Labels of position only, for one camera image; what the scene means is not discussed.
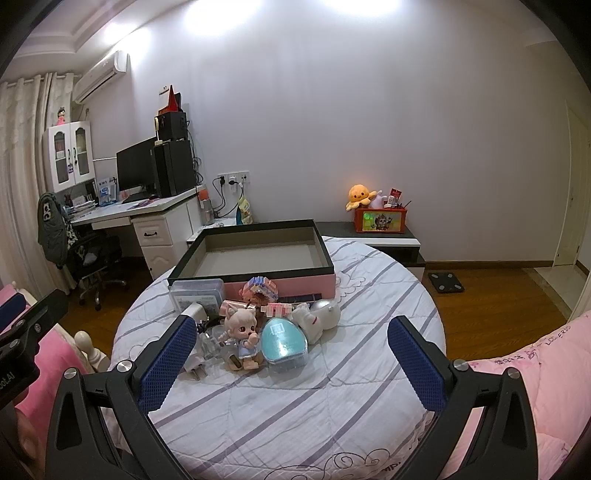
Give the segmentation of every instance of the black box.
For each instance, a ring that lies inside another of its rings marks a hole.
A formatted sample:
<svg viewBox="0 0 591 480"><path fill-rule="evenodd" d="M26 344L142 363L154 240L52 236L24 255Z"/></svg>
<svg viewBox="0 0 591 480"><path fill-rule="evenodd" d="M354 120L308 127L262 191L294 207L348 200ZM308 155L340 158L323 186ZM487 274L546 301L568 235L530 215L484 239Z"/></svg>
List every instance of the black box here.
<svg viewBox="0 0 591 480"><path fill-rule="evenodd" d="M226 298L239 300L239 290L257 276L272 280L282 297L335 297L335 266L314 220L204 228L168 276L168 285L221 278Z"/></svg>
<svg viewBox="0 0 591 480"><path fill-rule="evenodd" d="M188 140L171 140L155 145L152 167L156 193L160 198L180 195L197 185Z"/></svg>
<svg viewBox="0 0 591 480"><path fill-rule="evenodd" d="M185 112L166 112L154 118L156 133L158 139L166 142L167 140L186 140L187 132L187 114Z"/></svg>

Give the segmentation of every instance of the clear plastic case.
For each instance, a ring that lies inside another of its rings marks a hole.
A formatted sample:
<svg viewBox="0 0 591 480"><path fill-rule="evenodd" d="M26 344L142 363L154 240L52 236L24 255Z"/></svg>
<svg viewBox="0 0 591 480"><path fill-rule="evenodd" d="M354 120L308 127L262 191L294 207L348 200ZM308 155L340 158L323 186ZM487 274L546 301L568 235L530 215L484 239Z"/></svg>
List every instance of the clear plastic case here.
<svg viewBox="0 0 591 480"><path fill-rule="evenodd" d="M181 313L193 302L203 306L208 316L217 316L222 302L226 299L223 280L178 280L168 292L174 308Z"/></svg>

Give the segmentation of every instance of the open box lid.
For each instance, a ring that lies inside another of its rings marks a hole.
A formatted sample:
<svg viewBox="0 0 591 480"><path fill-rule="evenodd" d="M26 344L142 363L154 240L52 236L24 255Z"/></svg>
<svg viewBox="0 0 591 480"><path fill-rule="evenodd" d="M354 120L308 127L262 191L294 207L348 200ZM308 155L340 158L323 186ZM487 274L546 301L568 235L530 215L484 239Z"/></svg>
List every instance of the open box lid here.
<svg viewBox="0 0 591 480"><path fill-rule="evenodd" d="M247 282L335 273L314 220L253 223L204 229L168 277Z"/></svg>

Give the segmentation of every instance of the white curtain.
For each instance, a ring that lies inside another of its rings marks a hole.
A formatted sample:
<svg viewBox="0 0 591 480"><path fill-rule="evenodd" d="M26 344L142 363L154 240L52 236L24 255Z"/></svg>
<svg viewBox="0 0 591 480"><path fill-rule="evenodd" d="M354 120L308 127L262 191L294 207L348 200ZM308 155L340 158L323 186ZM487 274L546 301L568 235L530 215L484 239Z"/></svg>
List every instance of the white curtain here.
<svg viewBox="0 0 591 480"><path fill-rule="evenodd" d="M47 191L41 137L60 107L70 121L73 81L48 73L0 85L0 279L37 298L71 286L37 243L37 202Z"/></svg>

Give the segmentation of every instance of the doll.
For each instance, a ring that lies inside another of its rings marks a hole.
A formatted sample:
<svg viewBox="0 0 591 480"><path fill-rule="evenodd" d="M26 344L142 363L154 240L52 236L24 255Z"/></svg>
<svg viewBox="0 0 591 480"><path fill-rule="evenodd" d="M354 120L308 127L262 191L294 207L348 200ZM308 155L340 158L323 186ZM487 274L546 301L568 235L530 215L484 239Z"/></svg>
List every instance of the doll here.
<svg viewBox="0 0 591 480"><path fill-rule="evenodd" d="M349 203L347 204L347 211L353 210L357 207L370 204L371 200L378 194L378 192L370 192L364 185L354 185L349 190Z"/></svg>
<svg viewBox="0 0 591 480"><path fill-rule="evenodd" d="M66 123L66 109L63 107L60 107L60 109L57 111L56 125L63 125L65 123Z"/></svg>
<svg viewBox="0 0 591 480"><path fill-rule="evenodd" d="M257 355L256 345L259 336L256 334L256 315L254 309L238 309L228 307L228 316L224 321L226 332L219 337L220 342L234 338L238 343L238 358L244 370L255 370L259 364L254 360Z"/></svg>

